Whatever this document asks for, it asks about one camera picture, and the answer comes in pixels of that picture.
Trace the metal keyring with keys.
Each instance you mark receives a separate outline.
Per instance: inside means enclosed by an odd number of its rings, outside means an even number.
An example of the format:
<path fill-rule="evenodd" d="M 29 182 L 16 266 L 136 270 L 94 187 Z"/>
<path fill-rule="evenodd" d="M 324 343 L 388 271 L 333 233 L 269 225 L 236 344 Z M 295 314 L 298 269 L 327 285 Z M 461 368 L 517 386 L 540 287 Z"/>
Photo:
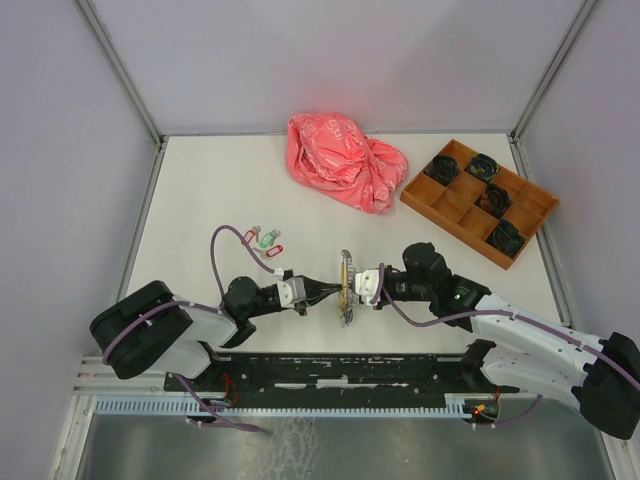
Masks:
<path fill-rule="evenodd" d="M 347 249 L 341 251 L 340 283 L 341 290 L 338 294 L 338 305 L 341 313 L 342 324 L 350 326 L 354 318 L 354 284 L 356 270 L 353 258 Z"/>

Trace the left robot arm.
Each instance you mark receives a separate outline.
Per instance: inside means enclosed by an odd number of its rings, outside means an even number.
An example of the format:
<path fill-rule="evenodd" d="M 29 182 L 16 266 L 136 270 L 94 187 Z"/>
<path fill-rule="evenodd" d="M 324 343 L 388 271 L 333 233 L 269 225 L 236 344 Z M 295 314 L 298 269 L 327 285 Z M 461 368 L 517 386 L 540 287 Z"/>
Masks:
<path fill-rule="evenodd" d="M 252 318 L 287 311 L 304 316 L 341 289 L 290 271 L 265 287 L 240 276 L 229 284 L 221 305 L 212 307 L 183 299 L 156 280 L 100 313 L 89 330 L 103 363 L 119 379 L 157 371 L 209 390 L 221 378 L 212 353 L 244 343 L 256 331 Z"/>

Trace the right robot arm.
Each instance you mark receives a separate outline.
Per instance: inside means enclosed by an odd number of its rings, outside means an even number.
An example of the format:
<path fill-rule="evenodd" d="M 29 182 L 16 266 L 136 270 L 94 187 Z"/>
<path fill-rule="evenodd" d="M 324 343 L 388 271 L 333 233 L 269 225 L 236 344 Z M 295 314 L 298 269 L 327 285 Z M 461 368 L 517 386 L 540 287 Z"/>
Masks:
<path fill-rule="evenodd" d="M 577 410 L 598 430 L 628 440 L 639 425 L 639 348 L 613 332 L 603 338 L 520 310 L 487 287 L 456 275 L 430 243 L 405 248 L 404 268 L 380 265 L 370 301 L 394 310 L 425 302 L 441 323 L 477 336 L 458 368 L 467 389 L 513 387 Z"/>

